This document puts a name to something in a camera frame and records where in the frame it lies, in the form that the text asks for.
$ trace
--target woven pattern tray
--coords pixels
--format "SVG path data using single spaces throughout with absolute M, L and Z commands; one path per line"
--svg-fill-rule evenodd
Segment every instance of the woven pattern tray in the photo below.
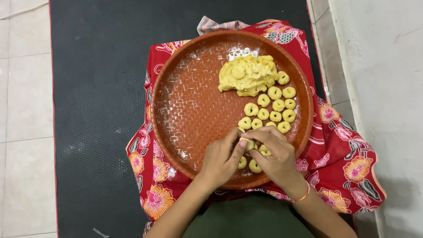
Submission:
M 209 33 L 186 43 L 169 58 L 157 76 L 151 102 L 153 130 L 161 149 L 191 179 L 201 170 L 206 147 L 237 127 L 245 116 L 245 104 L 257 104 L 258 96 L 239 97 L 235 90 L 217 89 L 223 64 L 249 52 L 255 56 L 271 55 L 278 71 L 289 75 L 287 85 L 275 83 L 281 89 L 291 86 L 297 90 L 294 98 L 297 117 L 285 136 L 294 145 L 296 157 L 308 141 L 313 101 L 304 72 L 292 56 L 276 43 L 253 33 L 236 30 Z M 221 189 L 254 188 L 269 181 L 263 172 L 252 173 L 246 166 Z

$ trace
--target rubber mat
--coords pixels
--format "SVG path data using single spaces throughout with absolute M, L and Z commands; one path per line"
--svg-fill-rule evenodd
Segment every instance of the rubber mat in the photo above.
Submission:
M 125 146 L 144 122 L 152 44 L 193 39 L 218 23 L 271 18 L 305 30 L 324 98 L 305 0 L 51 0 L 60 238 L 141 237 L 147 216 Z

